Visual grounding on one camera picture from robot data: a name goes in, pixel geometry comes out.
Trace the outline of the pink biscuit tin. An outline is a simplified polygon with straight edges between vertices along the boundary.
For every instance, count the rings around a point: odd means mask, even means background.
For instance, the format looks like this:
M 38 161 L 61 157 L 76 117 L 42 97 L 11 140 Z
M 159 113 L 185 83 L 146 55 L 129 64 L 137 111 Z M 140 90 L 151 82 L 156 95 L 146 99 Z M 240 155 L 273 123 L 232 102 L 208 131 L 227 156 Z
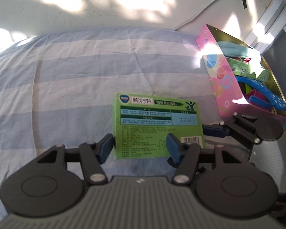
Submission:
M 265 109 L 248 101 L 250 96 L 256 96 L 268 102 L 264 95 L 254 90 L 249 85 L 236 80 L 236 76 L 226 60 L 227 57 L 223 54 L 221 48 L 217 44 L 218 41 L 228 41 L 245 47 L 250 46 L 208 24 L 203 26 L 196 39 L 199 52 L 202 55 L 214 91 L 220 117 L 223 119 L 230 118 L 233 113 L 238 112 L 274 118 L 281 123 L 286 123 L 286 111 L 279 111 L 275 108 Z M 264 83 L 271 92 L 286 102 L 276 77 L 262 56 L 260 64 L 270 72 L 268 81 L 262 83 Z

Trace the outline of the light blue plush toy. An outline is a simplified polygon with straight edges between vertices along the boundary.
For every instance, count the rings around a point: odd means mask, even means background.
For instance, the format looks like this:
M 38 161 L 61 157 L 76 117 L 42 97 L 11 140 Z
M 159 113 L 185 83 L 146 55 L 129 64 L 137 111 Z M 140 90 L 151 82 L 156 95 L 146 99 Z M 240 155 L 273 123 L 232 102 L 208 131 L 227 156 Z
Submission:
M 217 44 L 226 57 L 237 58 L 247 63 L 249 63 L 250 61 L 252 63 L 261 62 L 260 52 L 253 48 L 245 47 L 240 44 L 234 44 L 228 41 L 218 41 Z

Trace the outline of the striped blue bed sheet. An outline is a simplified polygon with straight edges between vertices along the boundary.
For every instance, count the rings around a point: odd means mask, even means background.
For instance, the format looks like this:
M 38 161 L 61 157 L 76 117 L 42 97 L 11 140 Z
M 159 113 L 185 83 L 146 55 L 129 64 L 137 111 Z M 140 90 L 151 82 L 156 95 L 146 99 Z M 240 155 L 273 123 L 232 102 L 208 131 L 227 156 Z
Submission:
M 107 28 L 29 38 L 0 50 L 0 185 L 56 143 L 110 133 L 117 92 L 193 99 L 202 123 L 221 120 L 195 36 Z

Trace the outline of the green snack packet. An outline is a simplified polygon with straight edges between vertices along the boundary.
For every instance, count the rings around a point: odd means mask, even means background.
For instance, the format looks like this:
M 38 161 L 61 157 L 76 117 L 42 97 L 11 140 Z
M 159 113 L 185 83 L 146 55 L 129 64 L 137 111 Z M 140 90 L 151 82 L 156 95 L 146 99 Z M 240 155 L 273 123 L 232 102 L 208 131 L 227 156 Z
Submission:
M 267 82 L 270 77 L 270 72 L 262 67 L 260 62 L 252 60 L 246 62 L 229 57 L 226 60 L 235 76 L 246 77 L 261 82 Z

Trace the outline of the white window frame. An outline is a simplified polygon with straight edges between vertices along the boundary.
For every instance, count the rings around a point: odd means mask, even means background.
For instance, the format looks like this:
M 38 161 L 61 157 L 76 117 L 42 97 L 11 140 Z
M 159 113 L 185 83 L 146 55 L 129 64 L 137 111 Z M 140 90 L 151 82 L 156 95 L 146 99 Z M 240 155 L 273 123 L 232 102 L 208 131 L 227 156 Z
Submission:
M 263 54 L 286 26 L 286 0 L 272 0 L 244 42 Z

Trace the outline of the green medicine box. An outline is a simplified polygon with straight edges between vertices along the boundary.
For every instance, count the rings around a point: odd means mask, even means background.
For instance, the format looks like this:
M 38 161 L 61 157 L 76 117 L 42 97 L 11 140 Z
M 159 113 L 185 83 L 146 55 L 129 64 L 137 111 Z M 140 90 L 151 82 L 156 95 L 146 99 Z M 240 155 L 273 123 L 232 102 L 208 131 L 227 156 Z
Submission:
M 198 103 L 148 95 L 116 93 L 112 110 L 117 159 L 168 157 L 166 137 L 205 147 Z

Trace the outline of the blue polka-dot heart headband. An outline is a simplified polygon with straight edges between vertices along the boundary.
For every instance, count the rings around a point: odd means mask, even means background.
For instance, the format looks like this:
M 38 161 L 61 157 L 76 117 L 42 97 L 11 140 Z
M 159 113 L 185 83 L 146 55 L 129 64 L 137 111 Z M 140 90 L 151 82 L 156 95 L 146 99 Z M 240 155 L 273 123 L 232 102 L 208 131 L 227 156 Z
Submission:
M 268 101 L 266 102 L 256 96 L 250 96 L 248 100 L 249 102 L 253 102 L 255 105 L 258 105 L 265 109 L 275 108 L 279 111 L 286 111 L 286 102 L 279 96 L 271 92 L 261 81 L 241 76 L 236 76 L 236 80 L 238 82 L 249 85 L 251 88 L 264 95 Z

